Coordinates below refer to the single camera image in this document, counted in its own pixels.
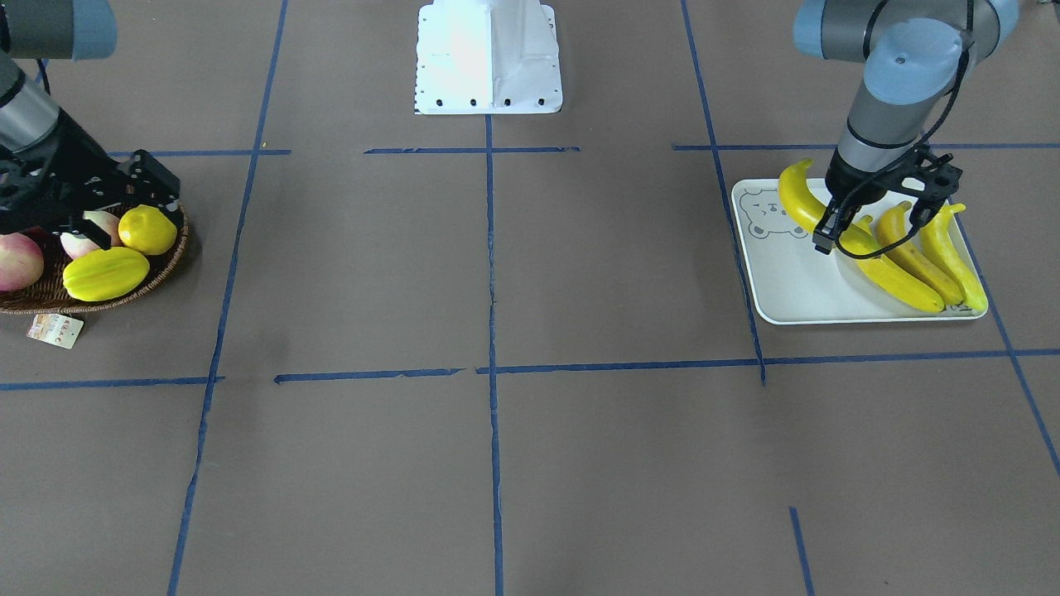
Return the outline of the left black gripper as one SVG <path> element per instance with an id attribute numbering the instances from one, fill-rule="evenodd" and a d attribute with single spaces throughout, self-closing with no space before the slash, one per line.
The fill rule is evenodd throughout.
<path id="1" fill-rule="evenodd" d="M 818 252 L 832 253 L 841 235 L 849 228 L 853 212 L 867 204 L 879 201 L 887 192 L 891 192 L 893 175 L 886 172 L 867 185 L 863 182 L 902 155 L 903 147 L 837 147 L 833 152 L 825 177 L 831 200 L 812 233 L 812 242 Z M 849 197 L 853 199 L 853 207 L 843 204 Z"/>

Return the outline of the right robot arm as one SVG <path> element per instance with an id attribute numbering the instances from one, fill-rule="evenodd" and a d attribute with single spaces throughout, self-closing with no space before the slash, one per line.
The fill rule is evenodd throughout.
<path id="1" fill-rule="evenodd" d="M 46 78 L 20 65 L 110 57 L 118 41 L 111 4 L 4 1 L 1 36 L 2 233 L 41 228 L 110 248 L 84 212 L 114 206 L 152 206 L 186 226 L 177 176 L 144 150 L 111 158 L 50 94 Z"/>

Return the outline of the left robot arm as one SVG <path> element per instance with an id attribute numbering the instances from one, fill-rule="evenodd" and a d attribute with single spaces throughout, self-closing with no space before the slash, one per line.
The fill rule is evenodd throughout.
<path id="1" fill-rule="evenodd" d="M 831 200 L 807 225 L 818 252 L 845 246 L 860 210 L 896 192 L 915 199 L 911 227 L 935 218 L 957 192 L 961 170 L 932 154 L 940 101 L 953 105 L 964 80 L 1019 21 L 1017 1 L 805 1 L 793 41 L 806 55 L 859 63 L 863 78 L 826 170 Z"/>

